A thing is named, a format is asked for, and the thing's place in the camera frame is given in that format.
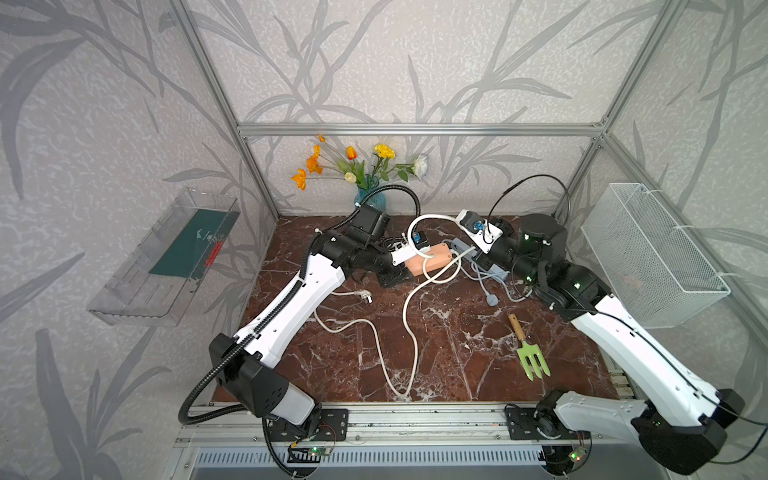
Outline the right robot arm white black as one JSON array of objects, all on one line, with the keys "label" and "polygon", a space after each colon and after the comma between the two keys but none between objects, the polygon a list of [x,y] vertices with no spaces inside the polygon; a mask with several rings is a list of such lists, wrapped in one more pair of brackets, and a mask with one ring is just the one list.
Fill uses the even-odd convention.
[{"label": "right robot arm white black", "polygon": [[531,214],[519,227],[497,218],[469,222],[474,242],[495,265],[522,279],[534,296],[584,333],[640,387],[642,400],[621,402],[555,390],[537,406],[539,426],[604,434],[640,446],[680,475],[713,460],[743,411],[732,389],[717,389],[654,340],[592,270],[565,257],[566,229]]}]

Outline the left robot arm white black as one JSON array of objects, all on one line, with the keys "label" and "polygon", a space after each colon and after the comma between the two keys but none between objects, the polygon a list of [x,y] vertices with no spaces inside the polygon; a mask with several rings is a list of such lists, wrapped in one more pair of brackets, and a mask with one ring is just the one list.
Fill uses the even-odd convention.
[{"label": "left robot arm white black", "polygon": [[298,273],[269,305],[233,336],[220,334],[211,342],[213,380],[243,408],[296,427],[316,418],[319,403],[275,367],[310,315],[354,271],[375,274],[383,288],[413,278],[406,266],[416,255],[412,237],[386,241],[388,222],[386,214],[364,205],[344,229],[317,233]]}]

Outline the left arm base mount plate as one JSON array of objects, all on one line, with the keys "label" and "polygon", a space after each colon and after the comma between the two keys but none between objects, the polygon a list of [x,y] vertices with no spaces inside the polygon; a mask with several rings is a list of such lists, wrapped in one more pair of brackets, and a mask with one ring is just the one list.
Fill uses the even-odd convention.
[{"label": "left arm base mount plate", "polygon": [[314,411],[301,425],[296,426],[284,419],[268,419],[266,436],[271,441],[344,441],[349,427],[348,409],[326,408]]}]

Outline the pink power strip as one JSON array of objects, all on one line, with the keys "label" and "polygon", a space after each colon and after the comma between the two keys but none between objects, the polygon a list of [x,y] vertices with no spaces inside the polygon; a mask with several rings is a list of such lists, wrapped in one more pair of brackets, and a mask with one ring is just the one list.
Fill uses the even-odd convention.
[{"label": "pink power strip", "polygon": [[415,255],[405,261],[405,266],[414,277],[421,276],[424,272],[432,273],[435,270],[440,270],[453,259],[451,250],[445,243],[431,246],[426,254],[430,255],[430,258]]}]

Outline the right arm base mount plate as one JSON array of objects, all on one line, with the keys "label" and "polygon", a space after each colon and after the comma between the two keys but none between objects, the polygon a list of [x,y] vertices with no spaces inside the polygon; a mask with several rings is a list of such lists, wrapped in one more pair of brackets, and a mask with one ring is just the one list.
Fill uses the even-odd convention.
[{"label": "right arm base mount plate", "polygon": [[511,440],[591,441],[590,433],[566,428],[551,409],[506,404],[503,415]]}]

